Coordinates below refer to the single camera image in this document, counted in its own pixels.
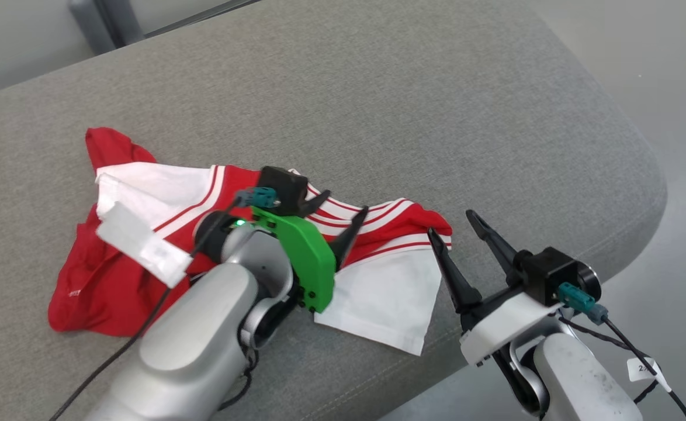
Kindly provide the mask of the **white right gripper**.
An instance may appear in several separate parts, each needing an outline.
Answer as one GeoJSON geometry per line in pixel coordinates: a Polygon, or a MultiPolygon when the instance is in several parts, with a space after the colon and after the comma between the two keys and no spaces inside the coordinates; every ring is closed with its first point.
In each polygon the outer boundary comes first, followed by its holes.
{"type": "MultiPolygon", "coordinates": [[[[506,279],[522,279],[523,275],[514,264],[517,251],[476,211],[466,210],[465,214],[477,237],[489,246],[506,279]]],[[[449,248],[436,229],[429,227],[427,235],[453,308],[461,316],[464,333],[460,338],[460,351],[469,365],[482,362],[485,357],[560,309],[557,299],[552,299],[546,305],[530,296],[522,283],[504,288],[489,298],[482,298],[450,257],[449,248]]]]}

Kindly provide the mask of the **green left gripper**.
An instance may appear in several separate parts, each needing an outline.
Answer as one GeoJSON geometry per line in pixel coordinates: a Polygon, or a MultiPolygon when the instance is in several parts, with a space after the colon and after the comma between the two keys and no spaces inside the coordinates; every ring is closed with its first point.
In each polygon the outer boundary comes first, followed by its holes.
{"type": "Polygon", "coordinates": [[[292,267],[290,298],[295,305],[314,313],[322,313],[332,301],[335,272],[345,264],[369,213],[369,207],[363,207],[329,246],[317,226],[305,218],[316,213],[330,194],[330,190],[325,189],[301,202],[298,216],[279,216],[269,210],[251,208],[255,223],[275,235],[289,259],[292,267]]]}

